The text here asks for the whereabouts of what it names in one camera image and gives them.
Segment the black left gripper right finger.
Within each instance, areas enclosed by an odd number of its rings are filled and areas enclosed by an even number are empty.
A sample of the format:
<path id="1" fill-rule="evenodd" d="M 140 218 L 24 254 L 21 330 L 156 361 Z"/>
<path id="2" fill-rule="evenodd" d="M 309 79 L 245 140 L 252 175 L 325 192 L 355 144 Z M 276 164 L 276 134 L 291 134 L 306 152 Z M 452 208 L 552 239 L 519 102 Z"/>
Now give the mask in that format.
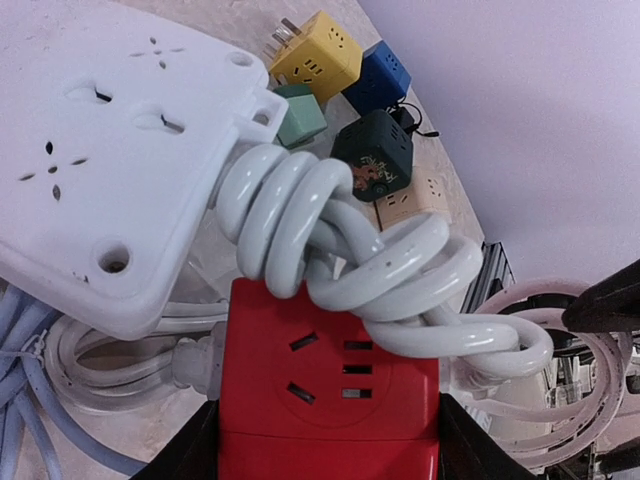
<path id="1" fill-rule="evenodd" d="M 439 395 L 438 479 L 536 480 L 450 394 Z"/>

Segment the blue cube adapter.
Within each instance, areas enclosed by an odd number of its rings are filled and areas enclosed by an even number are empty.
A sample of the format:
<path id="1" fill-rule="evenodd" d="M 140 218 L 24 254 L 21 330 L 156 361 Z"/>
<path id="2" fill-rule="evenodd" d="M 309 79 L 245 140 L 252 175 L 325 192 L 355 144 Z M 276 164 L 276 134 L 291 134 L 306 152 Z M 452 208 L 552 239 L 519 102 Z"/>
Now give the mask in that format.
<path id="1" fill-rule="evenodd" d="M 342 95 L 360 116 L 393 106 L 407 95 L 411 75 L 394 51 L 380 40 L 364 52 L 360 78 Z"/>

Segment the long white power strip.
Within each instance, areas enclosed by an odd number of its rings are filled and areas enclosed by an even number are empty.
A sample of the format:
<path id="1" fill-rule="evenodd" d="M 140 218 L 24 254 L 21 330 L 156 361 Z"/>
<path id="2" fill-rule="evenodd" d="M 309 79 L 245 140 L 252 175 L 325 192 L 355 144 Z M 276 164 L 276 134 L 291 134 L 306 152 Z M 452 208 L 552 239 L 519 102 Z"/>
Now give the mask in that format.
<path id="1" fill-rule="evenodd" d="M 254 55 L 109 1 L 1 5 L 1 275 L 120 339 L 152 331 L 223 165 L 287 102 Z"/>

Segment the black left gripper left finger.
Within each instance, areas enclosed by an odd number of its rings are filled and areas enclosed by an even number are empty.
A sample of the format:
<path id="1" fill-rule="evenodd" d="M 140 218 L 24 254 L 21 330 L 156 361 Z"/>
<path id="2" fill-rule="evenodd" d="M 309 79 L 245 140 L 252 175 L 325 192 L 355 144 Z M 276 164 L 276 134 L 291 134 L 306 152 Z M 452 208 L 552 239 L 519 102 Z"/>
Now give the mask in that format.
<path id="1" fill-rule="evenodd" d="M 218 478 L 219 402 L 206 401 L 131 480 Z"/>

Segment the dark green cube adapter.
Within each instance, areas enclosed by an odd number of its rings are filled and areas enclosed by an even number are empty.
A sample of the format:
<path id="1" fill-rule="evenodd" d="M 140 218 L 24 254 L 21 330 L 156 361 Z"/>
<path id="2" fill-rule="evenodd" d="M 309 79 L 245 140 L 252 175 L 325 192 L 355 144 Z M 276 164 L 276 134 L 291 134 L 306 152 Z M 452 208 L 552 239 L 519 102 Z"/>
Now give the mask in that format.
<path id="1" fill-rule="evenodd" d="M 362 202 L 374 202 L 411 183 L 413 142 L 385 110 L 374 110 L 345 126 L 331 156 L 350 166 L 353 195 Z"/>

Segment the black charger plug with cable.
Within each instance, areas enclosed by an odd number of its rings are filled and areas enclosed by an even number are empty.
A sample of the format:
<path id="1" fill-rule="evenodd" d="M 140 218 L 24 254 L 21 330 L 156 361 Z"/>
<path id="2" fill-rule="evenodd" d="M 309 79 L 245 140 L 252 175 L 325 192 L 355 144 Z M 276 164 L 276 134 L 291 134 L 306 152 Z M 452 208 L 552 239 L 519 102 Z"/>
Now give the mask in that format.
<path id="1" fill-rule="evenodd" d="M 416 105 L 400 102 L 389 109 L 389 114 L 409 137 L 414 134 L 424 138 L 438 138 L 440 136 L 440 132 L 436 130 L 421 130 L 424 117 Z"/>

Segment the red cube socket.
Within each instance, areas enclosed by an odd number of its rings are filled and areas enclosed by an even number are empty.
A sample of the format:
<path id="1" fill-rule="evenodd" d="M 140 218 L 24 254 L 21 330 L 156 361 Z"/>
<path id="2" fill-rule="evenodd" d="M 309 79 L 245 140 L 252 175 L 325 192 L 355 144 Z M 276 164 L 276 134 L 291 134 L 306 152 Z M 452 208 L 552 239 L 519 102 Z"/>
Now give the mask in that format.
<path id="1" fill-rule="evenodd" d="M 306 291 L 234 281 L 220 398 L 222 479 L 433 479 L 439 365 L 393 355 Z"/>

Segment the beige cube adapter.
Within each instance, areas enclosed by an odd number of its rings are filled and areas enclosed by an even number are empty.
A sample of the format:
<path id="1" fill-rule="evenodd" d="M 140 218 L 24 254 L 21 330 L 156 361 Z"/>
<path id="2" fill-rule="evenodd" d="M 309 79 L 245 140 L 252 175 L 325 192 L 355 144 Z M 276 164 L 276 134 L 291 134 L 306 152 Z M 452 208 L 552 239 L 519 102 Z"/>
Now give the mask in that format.
<path id="1" fill-rule="evenodd" d="M 437 213 L 444 217 L 449 225 L 452 224 L 444 178 L 420 165 L 414 167 L 408 187 L 387 194 L 375 201 L 374 205 L 381 230 L 425 213 Z"/>

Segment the light green plug adapter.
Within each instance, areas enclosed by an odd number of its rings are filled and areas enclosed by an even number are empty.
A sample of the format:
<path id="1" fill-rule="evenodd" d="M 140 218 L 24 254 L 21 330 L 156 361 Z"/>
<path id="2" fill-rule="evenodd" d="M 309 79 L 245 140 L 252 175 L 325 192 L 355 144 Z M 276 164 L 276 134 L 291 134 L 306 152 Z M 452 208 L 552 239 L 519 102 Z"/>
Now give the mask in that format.
<path id="1" fill-rule="evenodd" d="M 327 129 L 325 116 L 308 85 L 283 85 L 273 92 L 288 102 L 287 113 L 277 133 L 282 146 L 293 149 L 304 145 Z"/>

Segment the yellow cube adapter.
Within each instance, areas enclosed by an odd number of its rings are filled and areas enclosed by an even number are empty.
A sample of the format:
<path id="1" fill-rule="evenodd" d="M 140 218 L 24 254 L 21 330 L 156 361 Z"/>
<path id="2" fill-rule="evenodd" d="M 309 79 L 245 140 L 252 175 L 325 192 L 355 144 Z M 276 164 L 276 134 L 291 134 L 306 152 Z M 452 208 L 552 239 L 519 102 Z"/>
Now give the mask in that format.
<path id="1" fill-rule="evenodd" d="M 269 73 L 280 85 L 305 85 L 324 104 L 354 84 L 363 49 L 330 15 L 320 10 L 303 25 L 283 18 L 273 38 L 279 48 Z"/>

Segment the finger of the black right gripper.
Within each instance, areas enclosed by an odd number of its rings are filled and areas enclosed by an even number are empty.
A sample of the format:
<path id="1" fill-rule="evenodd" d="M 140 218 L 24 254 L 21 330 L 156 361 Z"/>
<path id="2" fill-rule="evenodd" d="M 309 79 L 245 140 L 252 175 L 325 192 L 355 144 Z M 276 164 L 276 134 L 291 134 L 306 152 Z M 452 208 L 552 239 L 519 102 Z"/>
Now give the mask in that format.
<path id="1" fill-rule="evenodd" d="M 562 314 L 571 332 L 639 330 L 639 261 L 589 287 Z"/>

